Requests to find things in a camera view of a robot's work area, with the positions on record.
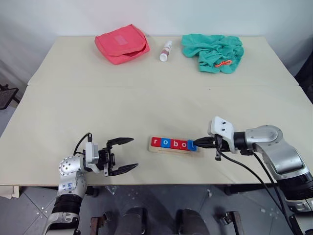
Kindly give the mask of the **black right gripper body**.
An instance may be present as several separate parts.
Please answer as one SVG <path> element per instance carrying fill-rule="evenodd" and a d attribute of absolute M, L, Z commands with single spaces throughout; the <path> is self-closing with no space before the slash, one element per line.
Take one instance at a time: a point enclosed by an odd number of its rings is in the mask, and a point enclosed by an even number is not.
<path fill-rule="evenodd" d="M 221 161 L 222 160 L 222 153 L 224 152 L 230 152 L 230 148 L 228 146 L 227 141 L 225 141 L 222 136 L 214 136 L 214 145 L 216 148 L 216 156 L 215 160 L 216 161 Z"/>

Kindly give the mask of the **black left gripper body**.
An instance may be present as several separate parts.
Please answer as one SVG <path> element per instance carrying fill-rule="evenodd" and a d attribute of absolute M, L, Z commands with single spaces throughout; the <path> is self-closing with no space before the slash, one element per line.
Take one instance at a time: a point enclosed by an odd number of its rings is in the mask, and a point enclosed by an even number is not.
<path fill-rule="evenodd" d="M 114 154 L 111 152 L 112 147 L 102 148 L 98 151 L 97 167 L 104 171 L 105 176 L 113 176 L 113 167 L 115 166 Z"/>

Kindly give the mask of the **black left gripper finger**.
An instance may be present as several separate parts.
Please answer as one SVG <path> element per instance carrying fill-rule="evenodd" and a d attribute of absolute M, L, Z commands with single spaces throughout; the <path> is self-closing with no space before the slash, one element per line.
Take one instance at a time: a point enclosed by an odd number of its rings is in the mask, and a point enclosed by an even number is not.
<path fill-rule="evenodd" d="M 129 164 L 129 165 L 121 166 L 116 170 L 110 170 L 109 176 L 117 176 L 117 175 L 127 173 L 137 166 L 138 166 L 138 164 Z"/>
<path fill-rule="evenodd" d="M 115 138 L 107 141 L 107 148 L 112 148 L 113 145 L 122 145 L 133 141 L 133 138 Z"/>

